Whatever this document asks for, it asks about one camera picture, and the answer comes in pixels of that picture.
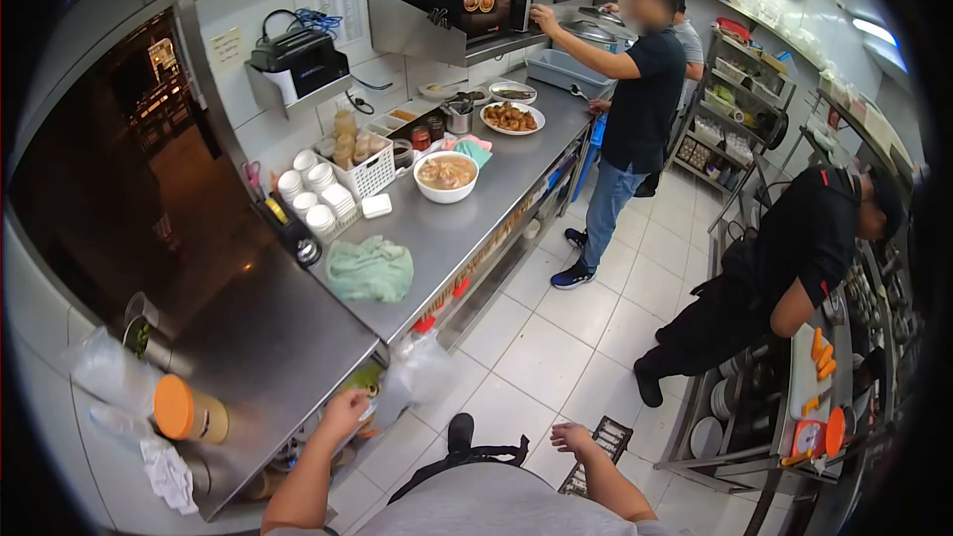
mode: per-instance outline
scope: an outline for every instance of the black polo shirt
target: black polo shirt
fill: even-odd
[[[830,166],[809,166],[764,213],[755,241],[765,302],[773,308],[796,278],[815,307],[847,275],[856,244],[860,187]]]
[[[602,158],[637,174],[661,170],[662,150],[685,81],[685,51],[669,26],[642,36],[626,52],[640,78],[620,79],[602,135]]]

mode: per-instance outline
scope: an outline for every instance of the cutting board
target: cutting board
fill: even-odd
[[[828,345],[827,338],[821,338],[824,345]],[[834,373],[827,375],[823,381],[817,380],[817,361],[811,358],[811,345],[814,343],[814,328],[804,324],[791,338],[791,379],[788,385],[788,411],[797,420],[816,420],[827,422],[830,416],[831,401],[814,408],[807,413],[801,413],[804,405],[816,395],[821,395],[833,384]]]

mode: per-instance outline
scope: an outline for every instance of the green cloth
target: green cloth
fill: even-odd
[[[493,155],[489,151],[477,145],[476,141],[471,141],[470,139],[465,139],[458,142],[454,146],[454,151],[459,151],[461,154],[465,154],[473,158],[474,161],[476,161],[477,168],[483,168],[483,164],[486,163],[490,159],[490,156]]]
[[[331,290],[345,301],[398,303],[411,287],[413,259],[406,246],[382,236],[361,244],[334,241],[325,271]]]

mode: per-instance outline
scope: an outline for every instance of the blue bin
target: blue bin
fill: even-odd
[[[605,121],[608,116],[608,114],[603,114],[596,119],[596,125],[593,127],[593,135],[589,139],[589,151],[586,152],[586,160],[582,162],[582,172],[579,174],[576,192],[573,193],[573,201],[579,196],[579,191],[582,190],[582,184],[586,182],[586,173],[589,172],[589,166],[593,164],[593,160],[596,159],[596,152],[602,147],[602,133],[605,132]]]

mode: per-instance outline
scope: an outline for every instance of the fluorescent light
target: fluorescent light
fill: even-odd
[[[876,25],[875,23],[871,23],[870,21],[865,21],[862,18],[855,18],[854,27],[856,27],[857,29],[860,29],[861,31],[867,32],[868,34],[872,36],[877,36],[884,42],[887,42],[894,46],[897,45],[897,41],[894,39],[893,34],[888,32],[888,30],[883,29],[879,25]]]

